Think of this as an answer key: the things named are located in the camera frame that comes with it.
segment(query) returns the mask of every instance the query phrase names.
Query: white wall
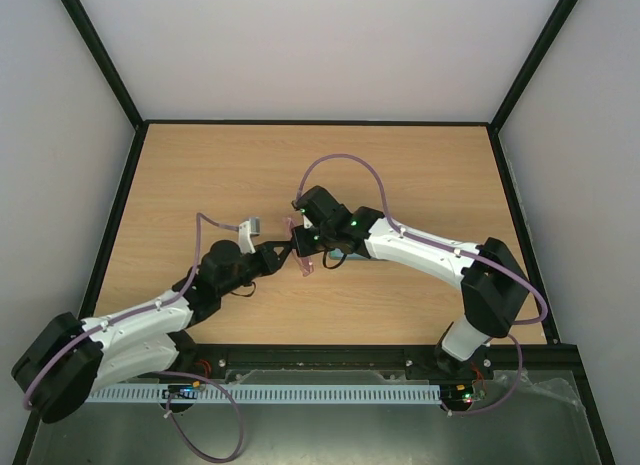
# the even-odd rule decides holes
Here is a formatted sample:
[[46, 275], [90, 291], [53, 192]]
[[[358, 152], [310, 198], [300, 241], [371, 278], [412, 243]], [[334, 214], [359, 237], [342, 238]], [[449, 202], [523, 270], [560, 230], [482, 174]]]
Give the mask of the white wall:
[[638, 463], [640, 0], [580, 0], [502, 133], [564, 341]]
[[132, 135], [59, 0], [0, 0], [0, 463], [28, 416], [9, 371], [78, 310]]
[[82, 0], [145, 118], [488, 121], [557, 0]]

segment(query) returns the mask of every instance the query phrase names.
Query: black metal frame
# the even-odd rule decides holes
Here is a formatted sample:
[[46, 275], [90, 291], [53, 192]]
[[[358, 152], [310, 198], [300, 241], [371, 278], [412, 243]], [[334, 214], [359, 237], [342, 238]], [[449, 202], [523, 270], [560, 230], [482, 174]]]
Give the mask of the black metal frame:
[[[104, 238], [100, 245], [91, 279], [80, 310], [80, 316], [91, 315], [96, 302], [107, 264], [111, 256], [115, 238], [118, 232], [127, 197], [135, 175], [136, 166], [149, 125], [162, 123], [181, 124], [225, 124], [225, 125], [351, 125], [351, 126], [480, 126], [485, 127], [500, 173], [505, 196], [513, 219], [514, 227], [520, 243], [525, 266], [531, 283], [546, 297], [544, 284], [538, 269], [533, 247], [527, 230], [526, 222], [520, 208], [518, 197], [513, 185], [504, 151], [499, 139], [499, 132], [508, 116], [524, 92], [537, 67], [540, 65], [553, 40], [571, 13], [578, 0], [559, 0], [538, 40], [518, 73], [513, 85], [509, 89], [504, 101], [499, 107], [492, 122], [415, 122], [415, 121], [336, 121], [336, 120], [143, 120], [131, 96], [122, 82], [113, 62], [109, 58], [95, 28], [86, 14], [80, 0], [61, 0], [71, 19], [76, 24], [87, 47], [91, 51], [105, 79], [111, 86], [116, 98], [120, 102], [131, 124], [136, 130], [129, 157], [118, 187], [111, 214], [107, 222]], [[613, 464], [614, 459], [609, 447], [600, 417], [591, 393], [582, 360], [578, 349], [574, 345], [560, 343], [558, 330], [549, 313], [543, 322], [543, 329], [547, 337], [547, 345], [524, 345], [524, 361], [528, 369], [532, 370], [571, 370], [575, 377], [582, 403], [587, 409], [587, 416], [594, 435], [596, 446], [603, 464]], [[200, 345], [198, 354], [206, 356], [218, 367], [218, 361], [223, 359], [226, 369], [273, 369], [282, 366], [290, 368], [314, 366], [315, 368], [335, 368], [341, 364], [342, 368], [374, 368], [404, 370], [411, 378], [415, 374], [415, 367], [407, 367], [407, 359], [419, 364], [421, 358], [431, 356], [432, 345], [424, 346], [291, 346], [291, 345]], [[515, 369], [517, 355], [513, 346], [493, 346], [487, 350], [487, 356], [492, 362], [493, 369]], [[31, 414], [27, 422], [14, 465], [24, 465], [27, 462], [33, 440], [38, 429], [39, 420]]]

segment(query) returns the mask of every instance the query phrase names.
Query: perforated metal rail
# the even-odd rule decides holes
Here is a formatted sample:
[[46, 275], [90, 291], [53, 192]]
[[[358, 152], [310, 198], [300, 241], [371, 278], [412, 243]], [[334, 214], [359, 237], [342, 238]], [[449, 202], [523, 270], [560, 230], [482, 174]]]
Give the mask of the perforated metal rail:
[[[440, 404], [437, 385], [225, 385], [238, 403], [255, 404]], [[168, 385], [117, 384], [87, 399], [90, 403], [160, 403], [168, 394]], [[226, 403], [217, 389], [181, 392], [176, 403]]]

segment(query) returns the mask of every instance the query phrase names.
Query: pink object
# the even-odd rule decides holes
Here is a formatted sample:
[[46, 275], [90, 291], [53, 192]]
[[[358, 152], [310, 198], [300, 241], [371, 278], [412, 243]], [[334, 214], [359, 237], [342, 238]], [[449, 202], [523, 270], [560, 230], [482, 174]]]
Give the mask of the pink object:
[[[293, 236], [291, 230], [296, 226], [296, 221], [293, 219], [293, 217], [284, 217], [282, 219], [282, 223], [284, 223], [284, 233], [287, 237], [287, 240], [291, 240], [291, 237]], [[298, 263], [303, 277], [308, 277], [313, 273], [313, 262], [309, 257], [299, 257], [297, 250], [292, 250], [291, 255], [293, 256], [293, 259]]]

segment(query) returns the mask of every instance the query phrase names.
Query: light wood surface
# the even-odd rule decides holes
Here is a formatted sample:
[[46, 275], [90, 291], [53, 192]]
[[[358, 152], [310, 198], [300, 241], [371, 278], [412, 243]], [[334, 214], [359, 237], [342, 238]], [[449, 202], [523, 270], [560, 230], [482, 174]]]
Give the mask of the light wood surface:
[[[195, 213], [237, 225], [260, 216], [256, 239], [284, 238], [282, 219], [316, 158], [352, 153], [380, 173], [394, 217], [436, 235], [482, 243], [494, 236], [522, 263], [486, 130], [482, 127], [151, 125], [111, 256], [96, 315], [144, 302], [181, 279], [193, 260]], [[327, 162], [320, 184], [350, 209], [380, 209], [359, 164]], [[234, 233], [204, 225], [203, 249]], [[462, 314], [444, 282], [391, 262], [347, 261], [303, 278], [293, 260], [257, 280], [252, 298], [228, 296], [189, 330], [199, 343], [434, 344]], [[521, 318], [536, 315], [528, 299]], [[516, 327], [544, 343], [538, 325]]]

